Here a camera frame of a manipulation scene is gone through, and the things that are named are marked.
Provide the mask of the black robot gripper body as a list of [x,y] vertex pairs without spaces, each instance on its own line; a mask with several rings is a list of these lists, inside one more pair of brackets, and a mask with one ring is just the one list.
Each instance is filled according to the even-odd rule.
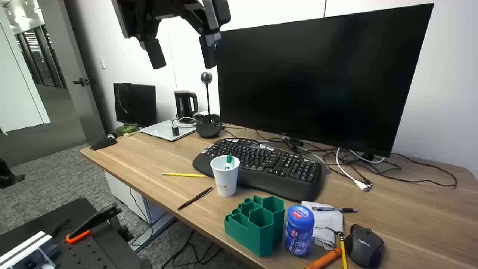
[[166,18],[186,19],[199,34],[211,34],[232,19],[227,0],[111,0],[126,39],[147,40]]

